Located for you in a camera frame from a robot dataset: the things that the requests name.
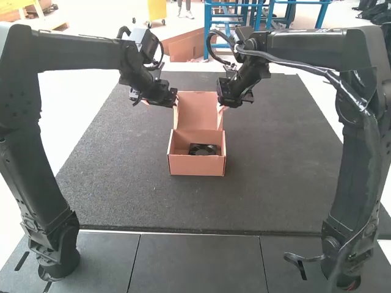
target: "cooling fan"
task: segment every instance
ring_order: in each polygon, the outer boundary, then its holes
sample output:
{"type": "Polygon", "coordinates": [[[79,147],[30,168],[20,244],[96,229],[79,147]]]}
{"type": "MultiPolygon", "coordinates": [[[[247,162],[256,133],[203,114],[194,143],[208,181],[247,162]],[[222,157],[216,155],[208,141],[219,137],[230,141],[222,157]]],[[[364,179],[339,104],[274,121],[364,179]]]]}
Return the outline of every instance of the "cooling fan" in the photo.
{"type": "Polygon", "coordinates": [[[190,143],[189,154],[191,156],[214,156],[217,154],[217,145],[190,143]]]}

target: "cable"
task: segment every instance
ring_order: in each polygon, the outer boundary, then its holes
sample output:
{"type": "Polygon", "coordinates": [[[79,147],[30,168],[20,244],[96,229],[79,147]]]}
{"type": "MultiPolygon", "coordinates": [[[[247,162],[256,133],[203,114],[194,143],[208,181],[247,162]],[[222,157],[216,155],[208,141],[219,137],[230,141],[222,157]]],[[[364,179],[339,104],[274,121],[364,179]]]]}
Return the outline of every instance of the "cable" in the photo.
{"type": "Polygon", "coordinates": [[[210,30],[208,33],[208,36],[206,38],[206,47],[208,48],[208,52],[209,52],[210,56],[212,56],[212,58],[214,60],[216,60],[224,65],[230,66],[231,62],[221,59],[213,52],[212,45],[211,45],[210,41],[214,35],[218,35],[218,36],[222,37],[230,45],[231,49],[233,49],[235,42],[233,40],[231,40],[230,38],[228,38],[223,32],[221,32],[217,29],[210,30]]]}
{"type": "Polygon", "coordinates": [[[269,60],[270,62],[273,62],[275,64],[301,69],[301,70],[307,71],[307,72],[315,74],[315,75],[325,76],[325,74],[327,73],[327,70],[325,70],[325,69],[322,69],[322,68],[319,68],[319,67],[316,67],[313,65],[309,65],[309,64],[306,64],[303,62],[281,59],[276,56],[273,56],[272,54],[262,52],[262,51],[246,50],[243,48],[242,45],[235,45],[234,49],[237,52],[244,54],[244,55],[262,57],[262,58],[265,58],[266,60],[269,60]]]}
{"type": "Polygon", "coordinates": [[[319,255],[314,256],[312,258],[304,258],[302,256],[296,255],[292,252],[285,252],[283,254],[284,260],[291,262],[291,261],[302,261],[302,262],[316,262],[316,261],[322,261],[326,258],[326,255],[319,255]]]}
{"type": "Polygon", "coordinates": [[[158,69],[159,66],[161,65],[161,62],[163,61],[164,48],[163,48],[163,44],[162,44],[161,41],[159,41],[159,46],[160,46],[160,51],[161,51],[160,60],[159,60],[159,62],[157,62],[155,59],[153,59],[153,61],[152,61],[153,66],[146,66],[146,69],[147,69],[148,71],[153,71],[153,70],[158,69]]]}
{"type": "MultiPolygon", "coordinates": [[[[246,50],[243,48],[242,45],[235,45],[234,50],[240,54],[244,55],[250,55],[250,56],[257,56],[264,58],[270,62],[274,62],[279,65],[283,65],[286,67],[292,67],[297,68],[300,70],[307,71],[309,73],[323,76],[325,77],[337,90],[341,91],[341,93],[344,94],[344,97],[360,112],[360,114],[363,116],[364,120],[364,130],[365,130],[365,140],[367,142],[367,147],[371,152],[371,161],[368,166],[369,168],[369,174],[370,177],[368,179],[368,194],[375,194],[377,195],[376,188],[378,187],[378,181],[379,181],[379,166],[381,166],[381,157],[380,154],[380,134],[379,129],[377,127],[377,120],[373,113],[371,113],[367,107],[368,107],[368,101],[360,97],[353,89],[352,87],[347,84],[345,81],[341,80],[339,76],[337,76],[334,72],[331,70],[325,70],[313,65],[309,65],[303,62],[296,62],[296,61],[290,61],[281,59],[278,57],[275,57],[269,53],[262,52],[262,51],[253,51],[253,50],[246,50]]],[[[368,200],[366,202],[366,205],[371,205],[372,202],[371,197],[368,197],[368,200]]],[[[352,236],[348,241],[345,242],[345,244],[339,249],[337,261],[335,262],[335,267],[333,271],[331,272],[329,276],[329,281],[327,282],[327,293],[332,293],[333,288],[337,285],[337,278],[340,275],[340,272],[342,270],[342,264],[345,261],[346,257],[350,253],[350,243],[354,241],[368,226],[369,222],[371,220],[371,217],[367,220],[366,224],[354,235],[352,236]]],[[[315,262],[315,261],[321,261],[326,258],[326,255],[320,255],[313,258],[303,258],[302,256],[296,255],[294,253],[284,253],[284,259],[295,266],[297,266],[300,269],[299,261],[301,262],[315,262]]]]}

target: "blue metal frame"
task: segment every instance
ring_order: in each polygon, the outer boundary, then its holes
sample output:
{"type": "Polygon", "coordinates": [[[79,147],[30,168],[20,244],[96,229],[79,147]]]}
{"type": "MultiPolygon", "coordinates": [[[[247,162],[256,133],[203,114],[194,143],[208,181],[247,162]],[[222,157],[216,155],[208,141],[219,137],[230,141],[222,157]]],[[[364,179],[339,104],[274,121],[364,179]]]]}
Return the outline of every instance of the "blue metal frame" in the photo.
{"type": "Polygon", "coordinates": [[[324,16],[326,15],[327,8],[332,0],[319,0],[319,2],[310,2],[310,1],[295,1],[295,0],[270,0],[269,3],[269,12],[268,12],[268,19],[266,20],[266,29],[270,28],[276,28],[272,27],[272,20],[278,22],[278,23],[284,23],[286,24],[287,28],[290,27],[292,22],[293,14],[290,13],[290,9],[293,8],[296,4],[315,4],[315,5],[321,5],[320,12],[318,15],[318,19],[316,20],[315,29],[320,29],[323,24],[324,16]],[[277,18],[273,18],[273,10],[274,10],[274,4],[288,4],[287,6],[287,12],[285,13],[285,18],[282,20],[279,20],[277,18]]]}
{"type": "MultiPolygon", "coordinates": [[[[255,11],[259,9],[262,10],[263,0],[252,0],[252,4],[249,3],[250,0],[242,0],[242,3],[239,3],[239,0],[235,2],[212,2],[212,0],[205,0],[205,23],[204,23],[204,40],[208,36],[208,32],[212,24],[224,24],[225,26],[225,34],[230,35],[230,25],[231,24],[239,24],[246,25],[247,24],[247,14],[248,9],[251,7],[251,13],[254,15],[255,11]],[[222,7],[224,14],[215,15],[213,14],[213,7],[222,7]],[[228,11],[228,7],[234,7],[234,14],[230,14],[228,11]],[[238,18],[241,20],[238,21],[219,21],[213,20],[213,18],[238,18]]],[[[259,30],[260,27],[260,15],[261,13],[257,13],[257,19],[255,20],[254,28],[259,30]]],[[[228,44],[212,44],[212,48],[229,48],[228,44]]],[[[206,48],[206,42],[204,44],[203,50],[203,58],[207,59],[209,56],[208,49],[206,48]]]]}
{"type": "MultiPolygon", "coordinates": [[[[212,24],[224,24],[225,34],[230,35],[230,25],[239,24],[245,26],[247,24],[247,16],[249,7],[251,8],[250,13],[250,25],[256,30],[259,31],[260,23],[266,23],[266,29],[275,28],[273,27],[273,21],[276,23],[283,23],[287,28],[290,27],[293,19],[293,9],[296,7],[296,4],[316,4],[321,5],[318,19],[316,20],[315,28],[319,29],[322,27],[324,16],[328,5],[332,0],[319,0],[319,2],[310,2],[310,1],[296,1],[296,0],[270,0],[269,5],[263,4],[263,0],[242,0],[241,3],[239,0],[235,2],[212,2],[212,0],[205,0],[205,23],[204,23],[204,40],[208,36],[208,32],[212,24]],[[285,17],[273,18],[273,10],[275,4],[288,4],[287,11],[285,12],[285,17]],[[269,12],[267,17],[262,15],[263,7],[269,6],[269,12]],[[213,14],[213,7],[222,7],[224,14],[213,14]],[[228,7],[234,7],[234,14],[229,14],[228,7]],[[213,20],[213,18],[238,18],[238,21],[222,21],[222,20],[213,20]]],[[[228,44],[212,44],[212,48],[229,48],[228,44]]],[[[206,42],[204,43],[203,49],[203,58],[207,59],[209,56],[208,49],[206,48],[206,42]]]]}

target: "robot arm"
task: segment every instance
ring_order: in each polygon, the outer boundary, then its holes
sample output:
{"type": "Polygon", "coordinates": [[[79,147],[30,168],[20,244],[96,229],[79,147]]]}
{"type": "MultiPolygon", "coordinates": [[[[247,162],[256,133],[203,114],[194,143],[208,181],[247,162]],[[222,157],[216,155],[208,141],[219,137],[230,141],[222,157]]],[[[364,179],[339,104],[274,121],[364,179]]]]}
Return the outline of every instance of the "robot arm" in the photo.
{"type": "Polygon", "coordinates": [[[131,33],[123,27],[117,38],[108,39],[0,23],[0,171],[19,205],[21,225],[44,280],[66,277],[78,265],[79,222],[59,190],[43,149],[38,73],[117,69],[120,83],[131,86],[130,98],[136,103],[143,99],[172,107],[177,90],[160,80],[161,64],[144,66],[153,63],[159,45],[146,29],[131,33]]]}
{"type": "Polygon", "coordinates": [[[253,32],[239,27],[236,43],[228,41],[243,65],[238,71],[226,66],[230,76],[217,81],[223,105],[253,102],[251,88],[270,77],[269,62],[322,75],[337,89],[343,154],[334,202],[321,230],[323,256],[316,260],[326,278],[333,279],[331,286],[358,286],[376,243],[380,197],[391,163],[391,70],[381,28],[253,32]],[[337,70],[340,77],[312,65],[337,70]]]}

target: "person's leg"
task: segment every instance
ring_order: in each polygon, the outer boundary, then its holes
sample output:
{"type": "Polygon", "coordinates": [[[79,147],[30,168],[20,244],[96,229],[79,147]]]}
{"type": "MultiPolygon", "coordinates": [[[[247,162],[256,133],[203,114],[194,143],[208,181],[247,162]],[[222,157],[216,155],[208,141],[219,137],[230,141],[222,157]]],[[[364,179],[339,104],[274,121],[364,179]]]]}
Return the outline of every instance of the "person's leg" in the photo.
{"type": "Polygon", "coordinates": [[[190,11],[190,6],[191,6],[191,0],[186,0],[186,17],[193,20],[194,16],[190,11]]]}
{"type": "Polygon", "coordinates": [[[182,0],[178,0],[178,17],[181,15],[182,0]]]}

